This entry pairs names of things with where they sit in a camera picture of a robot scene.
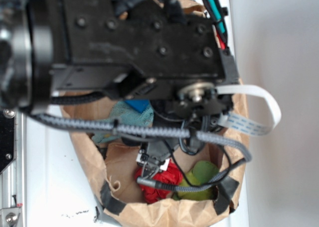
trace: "black tape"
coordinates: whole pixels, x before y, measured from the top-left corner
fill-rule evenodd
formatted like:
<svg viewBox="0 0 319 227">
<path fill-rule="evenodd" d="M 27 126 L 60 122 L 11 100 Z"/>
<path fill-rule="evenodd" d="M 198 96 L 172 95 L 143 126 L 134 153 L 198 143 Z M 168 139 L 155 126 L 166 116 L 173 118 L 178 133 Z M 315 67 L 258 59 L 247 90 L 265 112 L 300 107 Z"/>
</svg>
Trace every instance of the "black tape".
<svg viewBox="0 0 319 227">
<path fill-rule="evenodd" d="M 239 182 L 230 178 L 229 176 L 227 176 L 219 185 L 217 185 L 219 194 L 214 207 L 218 215 L 227 210 L 238 186 Z"/>
<path fill-rule="evenodd" d="M 107 182 L 105 182 L 102 187 L 101 200 L 102 200 L 103 207 L 115 215 L 119 215 L 123 211 L 124 207 L 126 206 L 124 202 L 115 199 L 111 195 L 109 183 Z"/>
</svg>

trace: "white surface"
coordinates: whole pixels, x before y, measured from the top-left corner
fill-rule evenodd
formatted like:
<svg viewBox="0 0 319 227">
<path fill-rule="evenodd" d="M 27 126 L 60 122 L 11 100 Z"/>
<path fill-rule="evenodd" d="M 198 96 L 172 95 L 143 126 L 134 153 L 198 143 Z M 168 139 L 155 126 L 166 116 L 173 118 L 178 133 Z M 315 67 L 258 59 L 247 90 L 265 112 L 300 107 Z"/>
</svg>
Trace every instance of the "white surface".
<svg viewBox="0 0 319 227">
<path fill-rule="evenodd" d="M 278 101 L 283 118 L 251 139 L 251 227 L 319 226 L 319 2 L 231 0 L 236 57 L 245 83 Z M 250 115 L 263 116 L 260 103 Z"/>
<path fill-rule="evenodd" d="M 59 114 L 57 107 L 51 113 Z M 27 227 L 111 226 L 93 223 L 95 206 L 69 134 L 27 120 Z M 214 227 L 248 227 L 246 183 L 240 207 Z"/>
</svg>

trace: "gray braided cable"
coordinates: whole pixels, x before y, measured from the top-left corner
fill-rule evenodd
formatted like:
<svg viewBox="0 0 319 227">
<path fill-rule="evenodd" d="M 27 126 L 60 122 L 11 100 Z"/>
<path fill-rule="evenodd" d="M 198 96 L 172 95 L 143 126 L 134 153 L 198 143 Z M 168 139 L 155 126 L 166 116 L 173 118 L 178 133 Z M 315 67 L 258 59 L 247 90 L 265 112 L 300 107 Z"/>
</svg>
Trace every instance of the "gray braided cable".
<svg viewBox="0 0 319 227">
<path fill-rule="evenodd" d="M 33 119 L 55 128 L 66 129 L 66 130 L 76 130 L 76 131 L 105 131 L 112 132 L 121 135 L 121 133 L 131 134 L 131 135 L 140 135 L 142 137 L 153 136 L 153 137 L 162 137 L 162 138 L 189 138 L 190 132 L 187 129 L 179 129 L 172 127 L 143 127 L 143 126 L 132 126 L 132 125 L 123 125 L 119 124 L 115 126 L 112 122 L 105 121 L 91 121 L 91 120 L 81 120 L 81 119 L 68 119 L 62 117 L 55 117 L 48 114 L 39 114 L 31 116 Z M 213 133 L 207 133 L 203 131 L 197 131 L 196 137 L 198 140 L 203 142 L 209 142 L 212 144 L 231 146 L 240 150 L 244 156 L 245 162 L 249 162 L 252 157 L 247 148 L 240 142 L 217 135 Z M 215 175 L 209 182 L 216 182 L 221 180 L 224 175 L 227 173 L 228 168 L 224 171 Z M 148 185 L 155 180 L 148 180 Z M 175 191 L 181 192 L 199 192 L 207 190 L 213 185 L 206 185 L 202 187 L 181 187 L 175 186 Z"/>
</svg>

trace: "red wire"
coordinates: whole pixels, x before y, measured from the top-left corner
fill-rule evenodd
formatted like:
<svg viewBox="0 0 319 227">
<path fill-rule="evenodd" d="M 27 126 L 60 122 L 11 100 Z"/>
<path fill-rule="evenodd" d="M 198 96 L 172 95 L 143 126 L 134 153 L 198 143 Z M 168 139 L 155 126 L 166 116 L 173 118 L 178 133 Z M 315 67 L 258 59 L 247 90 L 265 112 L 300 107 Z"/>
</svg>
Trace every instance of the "red wire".
<svg viewBox="0 0 319 227">
<path fill-rule="evenodd" d="M 218 38 L 219 43 L 220 43 L 220 48 L 221 48 L 222 50 L 226 49 L 226 45 L 225 45 L 225 43 L 221 40 L 221 38 L 220 38 L 218 32 L 217 32 L 217 38 Z"/>
</svg>

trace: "white wall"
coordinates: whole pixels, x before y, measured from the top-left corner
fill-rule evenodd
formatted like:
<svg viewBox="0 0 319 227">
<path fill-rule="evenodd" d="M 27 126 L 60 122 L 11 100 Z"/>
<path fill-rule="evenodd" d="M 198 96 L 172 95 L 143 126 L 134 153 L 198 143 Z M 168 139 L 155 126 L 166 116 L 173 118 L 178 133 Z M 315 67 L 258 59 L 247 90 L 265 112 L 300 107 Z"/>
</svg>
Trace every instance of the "white wall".
<svg viewBox="0 0 319 227">
<path fill-rule="evenodd" d="M 251 140 L 250 226 L 319 226 L 319 2 L 230 2 L 243 80 L 270 91 L 283 113 L 270 135 Z M 264 110 L 250 102 L 250 114 Z"/>
</svg>

